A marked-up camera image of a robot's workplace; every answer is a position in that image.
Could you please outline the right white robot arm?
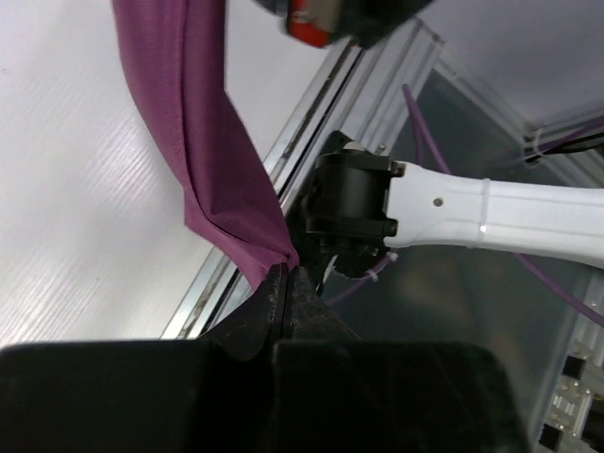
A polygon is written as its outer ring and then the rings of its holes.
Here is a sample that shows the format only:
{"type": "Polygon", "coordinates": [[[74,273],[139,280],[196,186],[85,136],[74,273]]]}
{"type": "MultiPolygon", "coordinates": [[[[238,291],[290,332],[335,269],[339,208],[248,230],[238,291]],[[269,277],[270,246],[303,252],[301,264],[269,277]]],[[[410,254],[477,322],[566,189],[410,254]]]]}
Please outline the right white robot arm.
{"type": "Polygon", "coordinates": [[[455,245],[603,265],[603,192],[451,176],[344,150],[315,164],[305,231],[329,248],[455,245]]]}

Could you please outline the purple cloth napkin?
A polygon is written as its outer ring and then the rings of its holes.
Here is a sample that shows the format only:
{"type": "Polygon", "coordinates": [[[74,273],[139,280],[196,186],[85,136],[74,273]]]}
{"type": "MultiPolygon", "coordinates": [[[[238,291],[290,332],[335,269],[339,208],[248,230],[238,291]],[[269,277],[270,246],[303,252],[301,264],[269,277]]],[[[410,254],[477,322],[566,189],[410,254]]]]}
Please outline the purple cloth napkin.
{"type": "Polygon", "coordinates": [[[126,83],[184,193],[186,226],[252,288],[298,264],[277,194],[225,86],[223,1],[115,1],[126,83]]]}

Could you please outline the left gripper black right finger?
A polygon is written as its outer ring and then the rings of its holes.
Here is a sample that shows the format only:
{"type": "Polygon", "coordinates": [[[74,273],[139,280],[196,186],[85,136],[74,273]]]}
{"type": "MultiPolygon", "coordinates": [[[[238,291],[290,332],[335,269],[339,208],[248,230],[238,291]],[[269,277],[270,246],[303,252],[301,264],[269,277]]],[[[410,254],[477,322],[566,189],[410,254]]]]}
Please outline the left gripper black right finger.
{"type": "Polygon", "coordinates": [[[281,266],[282,341],[356,341],[356,335],[317,295],[305,269],[281,266]]]}

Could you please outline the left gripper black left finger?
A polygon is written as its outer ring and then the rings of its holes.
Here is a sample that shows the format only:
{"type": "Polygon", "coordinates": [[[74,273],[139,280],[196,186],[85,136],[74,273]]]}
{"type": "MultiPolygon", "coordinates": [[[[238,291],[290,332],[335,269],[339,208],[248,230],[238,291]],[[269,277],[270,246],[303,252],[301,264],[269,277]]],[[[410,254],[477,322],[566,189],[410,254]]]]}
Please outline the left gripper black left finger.
{"type": "Polygon", "coordinates": [[[266,278],[237,309],[199,339],[213,342],[237,361],[251,361],[288,336],[289,268],[270,268],[266,278]]]}

